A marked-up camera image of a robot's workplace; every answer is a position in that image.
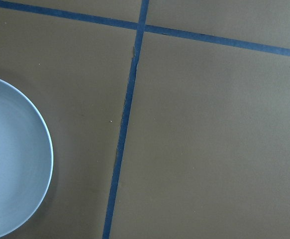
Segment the blue plate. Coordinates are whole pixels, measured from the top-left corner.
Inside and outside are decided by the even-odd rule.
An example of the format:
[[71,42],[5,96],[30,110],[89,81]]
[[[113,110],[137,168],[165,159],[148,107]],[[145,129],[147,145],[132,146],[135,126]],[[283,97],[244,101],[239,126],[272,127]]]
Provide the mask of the blue plate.
[[36,212],[48,191],[53,163],[51,136],[40,112],[0,79],[0,237]]

